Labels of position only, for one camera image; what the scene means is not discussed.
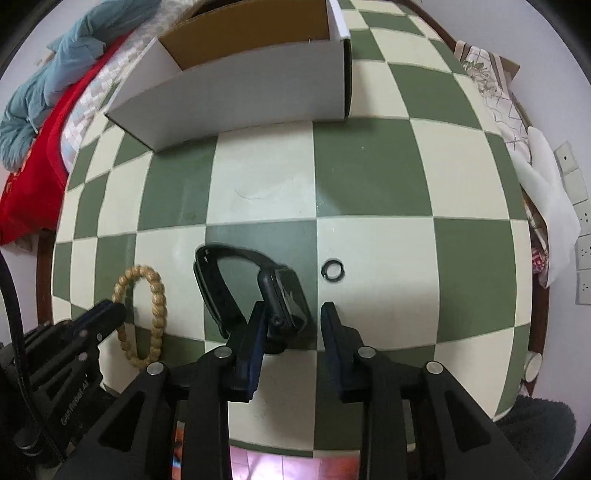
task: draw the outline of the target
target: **pink floor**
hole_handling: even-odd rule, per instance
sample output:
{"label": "pink floor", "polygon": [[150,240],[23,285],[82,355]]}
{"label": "pink floor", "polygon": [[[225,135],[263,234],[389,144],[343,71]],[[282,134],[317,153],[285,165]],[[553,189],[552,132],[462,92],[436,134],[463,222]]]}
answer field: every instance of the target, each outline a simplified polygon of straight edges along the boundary
{"label": "pink floor", "polygon": [[358,457],[302,458],[230,447],[233,480],[356,480]]}

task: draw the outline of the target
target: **watch face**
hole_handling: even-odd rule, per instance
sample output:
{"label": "watch face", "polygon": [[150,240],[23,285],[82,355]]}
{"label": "watch face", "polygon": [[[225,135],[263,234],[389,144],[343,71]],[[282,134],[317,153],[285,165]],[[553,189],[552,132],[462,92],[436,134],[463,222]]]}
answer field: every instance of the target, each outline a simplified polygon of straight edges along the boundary
{"label": "watch face", "polygon": [[289,268],[278,268],[275,275],[287,313],[292,318],[308,321],[308,306],[296,273]]}

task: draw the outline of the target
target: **black watch strap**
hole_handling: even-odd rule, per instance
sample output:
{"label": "black watch strap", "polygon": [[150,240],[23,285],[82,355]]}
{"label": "black watch strap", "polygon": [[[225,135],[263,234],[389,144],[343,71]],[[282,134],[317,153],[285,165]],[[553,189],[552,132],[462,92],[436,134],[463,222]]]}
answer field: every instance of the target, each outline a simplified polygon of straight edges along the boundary
{"label": "black watch strap", "polygon": [[260,252],[224,244],[202,245],[195,252],[193,271],[203,301],[216,321],[221,335],[228,338],[237,325],[246,323],[246,319],[222,277],[218,265],[221,258],[243,258],[259,267],[268,267],[276,263]]}

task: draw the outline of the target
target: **light switch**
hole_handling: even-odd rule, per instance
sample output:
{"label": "light switch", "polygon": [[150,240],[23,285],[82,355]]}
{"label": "light switch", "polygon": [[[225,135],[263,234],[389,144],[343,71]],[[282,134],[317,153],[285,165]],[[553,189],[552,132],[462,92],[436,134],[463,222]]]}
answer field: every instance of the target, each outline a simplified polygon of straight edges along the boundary
{"label": "light switch", "polygon": [[571,147],[570,143],[568,142],[564,142],[561,146],[554,150],[554,156],[556,156],[556,160],[558,160],[558,164],[560,165],[564,175],[579,168],[577,159],[573,154],[573,147]]}
{"label": "light switch", "polygon": [[564,189],[573,205],[587,200],[587,187],[579,168],[564,176]]}

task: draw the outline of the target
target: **blue towel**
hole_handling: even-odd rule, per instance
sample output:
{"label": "blue towel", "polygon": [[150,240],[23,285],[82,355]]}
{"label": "blue towel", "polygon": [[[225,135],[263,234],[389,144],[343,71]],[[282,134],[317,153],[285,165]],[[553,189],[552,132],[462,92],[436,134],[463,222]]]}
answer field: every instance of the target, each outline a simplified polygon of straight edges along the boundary
{"label": "blue towel", "polygon": [[162,0],[106,0],[47,47],[56,55],[22,84],[0,119],[0,161],[17,171],[43,122],[108,45],[156,13]]}

